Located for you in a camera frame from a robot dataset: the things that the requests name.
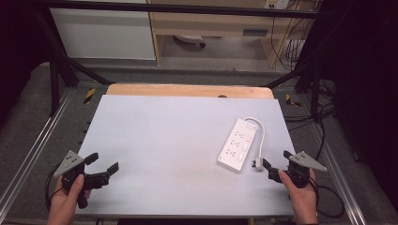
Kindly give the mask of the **wooden table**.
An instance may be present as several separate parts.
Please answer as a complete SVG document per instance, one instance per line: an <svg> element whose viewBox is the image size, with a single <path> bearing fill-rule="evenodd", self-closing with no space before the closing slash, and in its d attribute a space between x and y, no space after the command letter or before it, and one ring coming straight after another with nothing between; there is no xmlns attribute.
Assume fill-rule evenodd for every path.
<svg viewBox="0 0 398 225"><path fill-rule="evenodd" d="M223 85L188 85L188 84L149 84L149 83L114 83L107 95L157 96L157 97L206 97L218 98L263 98L274 99L266 87L223 86Z"/></svg>

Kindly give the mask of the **white cabinet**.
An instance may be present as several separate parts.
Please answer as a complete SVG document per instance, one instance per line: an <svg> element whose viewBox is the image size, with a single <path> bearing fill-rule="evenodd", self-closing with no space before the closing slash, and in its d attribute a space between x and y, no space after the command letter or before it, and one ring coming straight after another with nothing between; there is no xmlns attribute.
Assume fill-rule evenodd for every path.
<svg viewBox="0 0 398 225"><path fill-rule="evenodd" d="M147 12L52 8L67 54L73 58L156 58Z"/></svg>

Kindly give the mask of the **white plug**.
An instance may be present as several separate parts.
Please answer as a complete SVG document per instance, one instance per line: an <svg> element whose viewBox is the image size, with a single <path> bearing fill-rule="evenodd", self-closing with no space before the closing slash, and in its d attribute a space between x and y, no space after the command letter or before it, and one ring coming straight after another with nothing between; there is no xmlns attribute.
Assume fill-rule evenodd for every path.
<svg viewBox="0 0 398 225"><path fill-rule="evenodd" d="M263 159L257 157L255 160L252 161L252 167L255 168L257 171L261 172L264 169Z"/></svg>

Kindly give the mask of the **person's left hand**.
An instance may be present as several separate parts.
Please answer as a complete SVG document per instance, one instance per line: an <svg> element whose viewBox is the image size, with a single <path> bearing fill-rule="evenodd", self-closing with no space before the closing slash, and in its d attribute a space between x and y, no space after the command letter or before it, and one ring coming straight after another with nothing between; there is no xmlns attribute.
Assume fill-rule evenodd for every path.
<svg viewBox="0 0 398 225"><path fill-rule="evenodd" d="M57 179L47 225L74 225L77 199L83 186L82 174L77 176L70 190L63 189L61 177Z"/></svg>

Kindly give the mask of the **white power strip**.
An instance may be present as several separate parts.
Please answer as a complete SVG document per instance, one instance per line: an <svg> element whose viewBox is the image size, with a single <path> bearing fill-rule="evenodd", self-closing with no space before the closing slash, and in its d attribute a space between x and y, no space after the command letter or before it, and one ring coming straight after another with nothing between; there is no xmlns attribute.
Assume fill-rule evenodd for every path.
<svg viewBox="0 0 398 225"><path fill-rule="evenodd" d="M250 151L258 126L238 119L230 132L217 160L228 169L239 173Z"/></svg>

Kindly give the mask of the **wooden desk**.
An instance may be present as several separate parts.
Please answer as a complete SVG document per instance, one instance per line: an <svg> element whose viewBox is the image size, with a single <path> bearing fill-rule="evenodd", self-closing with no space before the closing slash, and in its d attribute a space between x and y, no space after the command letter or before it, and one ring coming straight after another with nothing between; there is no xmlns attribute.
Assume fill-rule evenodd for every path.
<svg viewBox="0 0 398 225"><path fill-rule="evenodd" d="M193 5L265 9L266 0L146 0L149 4ZM316 0L289 0L285 10L316 11ZM282 58L288 39L303 40L311 30L311 19L252 17L233 15L151 12L149 14L156 57L161 57L166 36L255 37L262 44L271 68Z"/></svg>

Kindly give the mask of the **white table board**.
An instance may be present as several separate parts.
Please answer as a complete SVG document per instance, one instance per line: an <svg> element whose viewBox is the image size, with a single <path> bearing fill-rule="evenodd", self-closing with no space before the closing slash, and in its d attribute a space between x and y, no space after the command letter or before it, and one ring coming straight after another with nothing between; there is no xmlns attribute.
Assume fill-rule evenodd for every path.
<svg viewBox="0 0 398 225"><path fill-rule="evenodd" d="M240 172L217 161L235 122L262 122ZM294 149L275 99L101 98L79 151L99 159L88 173L118 163L108 186L92 192L83 214L121 218L289 216L285 187L251 165L263 156L283 168Z"/></svg>

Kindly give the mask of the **yellow black tape strip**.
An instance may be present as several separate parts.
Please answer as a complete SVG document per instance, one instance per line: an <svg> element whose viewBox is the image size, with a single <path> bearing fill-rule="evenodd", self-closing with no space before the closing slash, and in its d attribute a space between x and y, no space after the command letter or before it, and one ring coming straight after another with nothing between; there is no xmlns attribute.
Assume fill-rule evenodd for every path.
<svg viewBox="0 0 398 225"><path fill-rule="evenodd" d="M89 104L89 102L91 101L92 97L94 96L96 92L96 88L91 88L88 90L85 98L84 98L84 104Z"/></svg>
<svg viewBox="0 0 398 225"><path fill-rule="evenodd" d="M301 107L301 104L299 102L293 101L289 94L285 94L285 103L295 107Z"/></svg>

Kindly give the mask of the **black metal crossbar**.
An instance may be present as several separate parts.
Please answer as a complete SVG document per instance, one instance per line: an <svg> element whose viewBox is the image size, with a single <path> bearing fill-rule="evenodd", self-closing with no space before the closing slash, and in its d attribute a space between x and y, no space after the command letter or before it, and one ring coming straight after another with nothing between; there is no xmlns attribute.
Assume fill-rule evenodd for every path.
<svg viewBox="0 0 398 225"><path fill-rule="evenodd" d="M34 0L34 3L38 6L46 8L68 8L68 9L89 9L89 10L236 15L236 16L301 18L301 19L321 19L321 18L327 18L329 16L329 13L322 13L316 11L257 9L257 8L239 8L239 7L138 4L138 3L117 3L117 2L96 2L96 1L73 1L73 0Z"/></svg>

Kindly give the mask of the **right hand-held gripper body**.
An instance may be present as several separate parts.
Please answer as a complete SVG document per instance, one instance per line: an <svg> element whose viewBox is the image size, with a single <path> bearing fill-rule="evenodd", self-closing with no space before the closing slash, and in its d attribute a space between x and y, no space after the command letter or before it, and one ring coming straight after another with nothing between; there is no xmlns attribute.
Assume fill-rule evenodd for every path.
<svg viewBox="0 0 398 225"><path fill-rule="evenodd" d="M310 182L310 169L326 172L326 166L310 157L304 151L296 153L288 159L288 166L285 173L297 188L305 188Z"/></svg>

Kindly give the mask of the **chair base with caster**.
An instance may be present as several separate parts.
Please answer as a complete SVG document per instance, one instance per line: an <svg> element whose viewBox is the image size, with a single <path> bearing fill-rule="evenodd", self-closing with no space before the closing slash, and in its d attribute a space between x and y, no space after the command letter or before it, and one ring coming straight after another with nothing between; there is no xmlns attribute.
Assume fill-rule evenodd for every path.
<svg viewBox="0 0 398 225"><path fill-rule="evenodd" d="M200 48L205 48L206 46L204 40L200 36L175 36L175 38L186 43L198 44Z"/></svg>

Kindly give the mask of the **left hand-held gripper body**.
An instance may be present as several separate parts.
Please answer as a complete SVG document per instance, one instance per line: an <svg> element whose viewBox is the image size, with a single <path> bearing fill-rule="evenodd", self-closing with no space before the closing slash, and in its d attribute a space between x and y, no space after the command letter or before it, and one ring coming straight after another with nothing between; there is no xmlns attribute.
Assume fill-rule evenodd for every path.
<svg viewBox="0 0 398 225"><path fill-rule="evenodd" d="M107 186L110 180L110 175L107 171L93 174L86 173L84 167L87 165L84 164L84 159L85 157L80 157L76 153L69 151L54 173L55 177L62 177L63 188L66 190L70 190L79 174L84 176L84 186L77 200L80 209L84 209L88 206L87 198L84 196L86 190Z"/></svg>

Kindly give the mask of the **aluminium rail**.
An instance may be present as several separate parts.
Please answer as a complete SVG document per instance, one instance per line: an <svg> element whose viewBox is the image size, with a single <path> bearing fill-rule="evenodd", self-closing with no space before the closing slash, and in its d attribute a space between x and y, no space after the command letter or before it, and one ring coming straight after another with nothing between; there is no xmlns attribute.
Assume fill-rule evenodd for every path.
<svg viewBox="0 0 398 225"><path fill-rule="evenodd" d="M59 109L46 119L46 122L40 133L37 135L34 143L30 146L29 151L23 156L23 161L8 183L7 188L0 194L0 221L4 220L10 208L18 197L29 173L35 166L43 148L51 137L60 117L66 109L70 96L74 92L73 88L67 88L60 100Z"/></svg>
<svg viewBox="0 0 398 225"><path fill-rule="evenodd" d="M337 192L344 202L345 211L352 225L366 225L366 219L360 210L360 207L354 197L351 187L345 179L343 171L336 158L331 152L331 148L326 139L322 139L321 127L318 124L312 124L312 129L319 143L323 144L320 157L326 163L331 179Z"/></svg>

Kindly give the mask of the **black metal stand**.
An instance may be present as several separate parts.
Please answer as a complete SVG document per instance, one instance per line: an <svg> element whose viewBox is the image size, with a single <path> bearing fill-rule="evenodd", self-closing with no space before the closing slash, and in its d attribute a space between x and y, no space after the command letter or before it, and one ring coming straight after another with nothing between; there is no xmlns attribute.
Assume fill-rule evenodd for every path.
<svg viewBox="0 0 398 225"><path fill-rule="evenodd" d="M316 123L320 121L318 114L320 70L326 61L329 41L333 38L334 23L332 17L315 19L295 68L281 78L266 84L267 88L272 89L298 77L295 86L298 94L303 94L308 89L312 90L310 116Z"/></svg>
<svg viewBox="0 0 398 225"><path fill-rule="evenodd" d="M52 22L51 11L47 7L31 6L29 9L44 36L44 45L49 56L52 94L50 116L55 115L60 109L59 79L63 80L66 87L76 87L79 84L75 69L101 84L113 84L68 56L56 25Z"/></svg>

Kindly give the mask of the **person's right hand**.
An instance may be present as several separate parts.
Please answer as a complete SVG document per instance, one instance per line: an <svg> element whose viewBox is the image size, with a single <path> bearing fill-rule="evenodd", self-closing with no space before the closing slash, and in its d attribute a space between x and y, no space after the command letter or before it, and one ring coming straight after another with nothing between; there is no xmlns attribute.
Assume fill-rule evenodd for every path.
<svg viewBox="0 0 398 225"><path fill-rule="evenodd" d="M318 218L316 213L316 194L314 189L310 185L307 187L298 188L294 185L286 172L278 170L278 174L288 191L296 224L317 224Z"/></svg>

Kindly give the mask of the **white wall socket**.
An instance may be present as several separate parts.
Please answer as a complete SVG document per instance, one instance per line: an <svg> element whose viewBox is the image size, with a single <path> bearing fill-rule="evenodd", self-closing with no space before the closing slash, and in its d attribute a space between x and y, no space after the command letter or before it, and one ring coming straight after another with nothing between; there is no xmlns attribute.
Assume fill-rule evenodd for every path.
<svg viewBox="0 0 398 225"><path fill-rule="evenodd" d="M289 0L266 0L265 8L270 9L286 9Z"/></svg>

